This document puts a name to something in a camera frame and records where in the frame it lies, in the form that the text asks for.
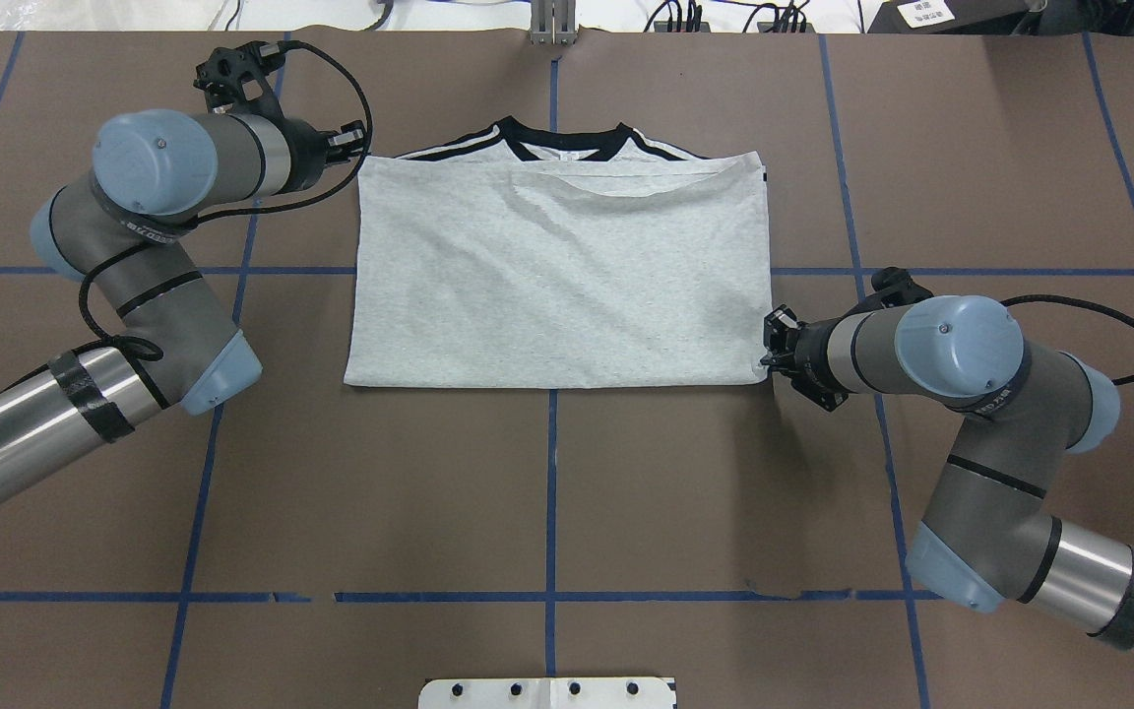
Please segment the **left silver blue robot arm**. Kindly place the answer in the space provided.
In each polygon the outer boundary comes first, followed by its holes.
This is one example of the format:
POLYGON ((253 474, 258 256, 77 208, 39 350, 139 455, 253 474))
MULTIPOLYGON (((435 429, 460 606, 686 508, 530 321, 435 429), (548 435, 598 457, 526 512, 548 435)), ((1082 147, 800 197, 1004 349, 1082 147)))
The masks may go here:
POLYGON ((318 130, 301 118, 144 109, 98 130, 87 174, 31 222, 31 243, 78 282, 92 332, 0 393, 0 504, 171 407, 214 410, 264 372, 183 238, 201 216, 359 167, 372 118, 318 130))

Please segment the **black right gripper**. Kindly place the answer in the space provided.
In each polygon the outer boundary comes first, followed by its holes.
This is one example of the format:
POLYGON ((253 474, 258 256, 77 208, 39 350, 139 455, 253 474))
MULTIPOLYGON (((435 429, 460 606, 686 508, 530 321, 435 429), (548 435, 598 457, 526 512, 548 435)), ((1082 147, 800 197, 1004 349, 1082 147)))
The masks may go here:
POLYGON ((775 309, 764 318, 765 357, 760 366, 769 375, 786 377, 793 391, 826 412, 840 407, 848 390, 833 377, 828 347, 839 320, 801 322, 792 309, 775 309))

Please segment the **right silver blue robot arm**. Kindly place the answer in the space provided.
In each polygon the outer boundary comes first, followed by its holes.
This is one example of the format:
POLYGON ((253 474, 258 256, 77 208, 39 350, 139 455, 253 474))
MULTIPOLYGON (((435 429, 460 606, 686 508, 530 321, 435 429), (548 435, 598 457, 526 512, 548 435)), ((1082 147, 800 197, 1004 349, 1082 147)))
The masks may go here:
POLYGON ((765 368, 822 410, 908 395, 963 419, 909 541, 914 582, 978 613, 1034 606, 1134 652, 1134 545, 1044 510, 1063 459, 1117 427, 1110 378, 1027 341, 1002 302, 980 295, 869 299, 819 322, 775 309, 764 336, 765 368))

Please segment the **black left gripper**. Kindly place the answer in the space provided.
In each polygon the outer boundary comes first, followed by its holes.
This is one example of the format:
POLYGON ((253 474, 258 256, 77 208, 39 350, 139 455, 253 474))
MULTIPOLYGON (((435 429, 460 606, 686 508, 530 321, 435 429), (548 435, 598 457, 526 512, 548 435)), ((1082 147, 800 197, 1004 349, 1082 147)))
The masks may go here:
POLYGON ((281 134, 289 155, 289 172, 281 193, 310 189, 328 164, 361 164, 369 157, 366 125, 361 120, 344 124, 338 130, 318 130, 302 118, 285 118, 281 134))

